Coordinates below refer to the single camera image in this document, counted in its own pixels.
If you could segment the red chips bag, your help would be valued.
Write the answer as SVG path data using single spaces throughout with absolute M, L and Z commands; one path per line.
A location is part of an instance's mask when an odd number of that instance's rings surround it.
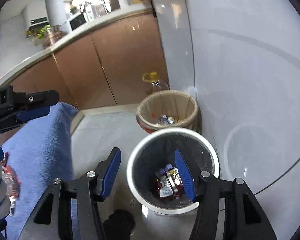
M 5 152 L 1 163 L 3 166 L 2 178 L 7 184 L 7 196 L 11 202 L 9 216 L 13 217 L 17 208 L 17 200 L 20 198 L 21 182 L 12 166 L 8 165 L 9 156 L 9 153 Z

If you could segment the trash pile in black bin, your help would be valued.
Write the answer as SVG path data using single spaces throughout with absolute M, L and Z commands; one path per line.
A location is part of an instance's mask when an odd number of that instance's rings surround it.
M 164 168 L 155 172 L 155 176 L 160 199 L 178 199 L 184 193 L 183 182 L 179 171 L 171 164 L 167 164 Z

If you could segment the white rimmed black trash bin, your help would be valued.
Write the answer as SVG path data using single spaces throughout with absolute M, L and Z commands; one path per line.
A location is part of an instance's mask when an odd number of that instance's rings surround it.
M 219 176 L 219 161 L 212 145 L 186 128 L 166 128 L 145 137 L 127 164 L 127 181 L 137 201 L 163 215 L 180 215 L 198 207 L 187 198 L 174 160 L 175 151 L 194 158 L 202 170 Z

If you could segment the beige lined trash bin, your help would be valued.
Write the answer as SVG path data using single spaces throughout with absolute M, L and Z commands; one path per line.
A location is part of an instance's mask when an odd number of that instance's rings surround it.
M 164 90 L 146 97 L 137 107 L 136 121 L 148 133 L 170 127 L 195 130 L 199 107 L 190 95 Z

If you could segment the brown kitchen cabinets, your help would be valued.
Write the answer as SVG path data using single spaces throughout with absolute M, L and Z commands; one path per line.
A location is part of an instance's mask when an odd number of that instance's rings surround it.
M 141 102 L 151 93 L 142 77 L 151 72 L 168 81 L 158 22 L 145 12 L 74 38 L 7 83 L 16 92 L 56 90 L 61 102 L 83 110 Z

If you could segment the blue fluffy towel mat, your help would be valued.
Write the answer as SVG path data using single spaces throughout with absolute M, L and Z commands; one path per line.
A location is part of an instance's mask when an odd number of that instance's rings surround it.
M 19 238 L 53 179 L 73 180 L 70 126 L 77 113 L 74 106 L 59 102 L 47 116 L 29 121 L 3 144 L 2 149 L 9 153 L 7 163 L 21 182 L 15 213 L 6 218 L 8 239 Z

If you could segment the copper pot with plant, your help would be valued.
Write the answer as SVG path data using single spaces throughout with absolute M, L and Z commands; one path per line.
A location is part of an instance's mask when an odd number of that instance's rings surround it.
M 42 46 L 43 49 L 52 46 L 61 38 L 63 38 L 67 33 L 61 30 L 61 25 L 49 25 L 46 24 L 41 27 L 30 28 L 26 31 L 25 35 L 32 44 L 37 46 Z

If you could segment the orange oil bottle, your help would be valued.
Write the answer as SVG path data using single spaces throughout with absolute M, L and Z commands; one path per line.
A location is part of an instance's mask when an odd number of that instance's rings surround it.
M 142 76 L 142 81 L 151 84 L 151 93 L 156 93 L 170 89 L 168 84 L 162 79 L 160 79 L 157 72 L 144 73 Z

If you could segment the white gas water heater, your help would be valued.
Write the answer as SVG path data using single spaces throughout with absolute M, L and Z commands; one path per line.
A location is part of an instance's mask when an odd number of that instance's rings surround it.
M 26 30 L 49 23 L 45 0 L 31 0 L 22 11 Z

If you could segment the white microwave oven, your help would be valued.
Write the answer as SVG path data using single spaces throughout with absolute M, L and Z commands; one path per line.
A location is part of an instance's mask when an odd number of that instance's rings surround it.
M 72 15 L 69 19 L 68 22 L 70 24 L 70 29 L 72 31 L 74 31 L 75 29 L 77 29 L 78 27 L 80 27 L 81 25 L 87 23 L 86 17 L 84 15 L 84 13 L 82 12 L 77 12 L 74 15 Z

